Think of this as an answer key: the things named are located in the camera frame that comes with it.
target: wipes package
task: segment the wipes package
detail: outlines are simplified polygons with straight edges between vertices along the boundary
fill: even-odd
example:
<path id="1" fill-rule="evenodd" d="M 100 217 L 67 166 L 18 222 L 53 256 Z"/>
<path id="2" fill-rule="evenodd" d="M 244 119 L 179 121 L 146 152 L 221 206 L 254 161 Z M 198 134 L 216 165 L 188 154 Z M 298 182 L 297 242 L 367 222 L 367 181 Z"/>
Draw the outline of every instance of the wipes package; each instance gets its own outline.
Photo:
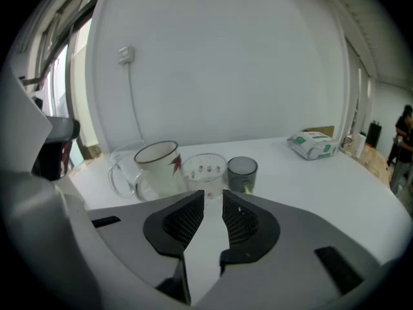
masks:
<path id="1" fill-rule="evenodd" d="M 327 158 L 338 151 L 339 142 L 321 132 L 298 132 L 287 139 L 288 146 L 307 160 Z"/>

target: clear glass mug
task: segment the clear glass mug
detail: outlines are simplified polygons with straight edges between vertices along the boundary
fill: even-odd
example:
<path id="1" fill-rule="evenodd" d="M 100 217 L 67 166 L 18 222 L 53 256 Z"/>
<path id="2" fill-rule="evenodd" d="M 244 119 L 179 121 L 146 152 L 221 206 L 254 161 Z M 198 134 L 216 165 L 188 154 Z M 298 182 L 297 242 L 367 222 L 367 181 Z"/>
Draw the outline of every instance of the clear glass mug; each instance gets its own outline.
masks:
<path id="1" fill-rule="evenodd" d="M 141 172 L 134 161 L 134 157 L 144 146 L 144 140 L 135 141 L 117 148 L 110 155 L 113 165 L 108 171 L 109 185 L 121 198 L 128 199 L 135 195 L 136 178 Z M 123 187 L 120 187 L 122 190 L 119 190 L 119 186 L 116 186 L 115 183 L 114 174 L 116 171 L 121 172 L 123 179 L 126 180 L 126 186 L 123 182 Z"/>
<path id="2" fill-rule="evenodd" d="M 204 190 L 205 198 L 209 200 L 222 195 L 226 171 L 227 160 L 213 153 L 192 156 L 182 165 L 182 174 L 188 189 Z"/>

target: black mesh pad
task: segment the black mesh pad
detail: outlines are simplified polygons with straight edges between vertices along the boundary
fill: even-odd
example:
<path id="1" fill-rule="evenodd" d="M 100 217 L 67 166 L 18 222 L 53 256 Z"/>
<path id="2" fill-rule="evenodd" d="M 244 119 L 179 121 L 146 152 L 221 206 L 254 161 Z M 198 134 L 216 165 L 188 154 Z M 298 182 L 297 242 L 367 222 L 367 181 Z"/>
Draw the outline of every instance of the black mesh pad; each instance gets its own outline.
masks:
<path id="1" fill-rule="evenodd" d="M 258 261 L 277 243 L 280 230 L 276 218 L 233 192 L 223 192 L 222 218 L 228 229 L 230 249 L 221 253 L 221 273 L 227 264 Z"/>
<path id="2" fill-rule="evenodd" d="M 180 258 L 204 218 L 204 191 L 151 214 L 143 224 L 143 233 L 162 255 Z"/>

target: white wall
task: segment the white wall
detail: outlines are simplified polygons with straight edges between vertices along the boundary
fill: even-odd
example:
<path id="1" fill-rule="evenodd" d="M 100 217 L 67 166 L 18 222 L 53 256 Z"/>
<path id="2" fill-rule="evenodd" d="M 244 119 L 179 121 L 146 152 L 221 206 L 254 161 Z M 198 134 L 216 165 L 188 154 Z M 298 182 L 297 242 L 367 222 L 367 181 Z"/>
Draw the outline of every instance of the white wall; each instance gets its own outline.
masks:
<path id="1" fill-rule="evenodd" d="M 117 64 L 125 45 L 131 64 Z M 289 136 L 341 123 L 343 38 L 325 0 L 99 0 L 86 50 L 99 144 Z"/>
<path id="2" fill-rule="evenodd" d="M 376 82 L 372 121 L 382 126 L 377 150 L 388 157 L 396 135 L 395 124 L 403 113 L 405 105 L 413 105 L 413 92 L 404 88 Z"/>

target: white mug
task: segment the white mug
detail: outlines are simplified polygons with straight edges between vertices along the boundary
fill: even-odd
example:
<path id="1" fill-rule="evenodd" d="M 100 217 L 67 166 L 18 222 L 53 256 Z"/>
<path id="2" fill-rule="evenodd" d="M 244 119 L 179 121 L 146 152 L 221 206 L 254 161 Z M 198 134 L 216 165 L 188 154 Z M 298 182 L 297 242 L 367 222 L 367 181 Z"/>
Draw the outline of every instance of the white mug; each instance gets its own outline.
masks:
<path id="1" fill-rule="evenodd" d="M 175 141 L 160 141 L 141 149 L 135 155 L 134 160 L 143 172 L 135 181 L 138 198 L 148 200 L 142 192 L 144 179 L 160 198 L 187 191 L 181 173 L 181 155 L 177 148 Z"/>

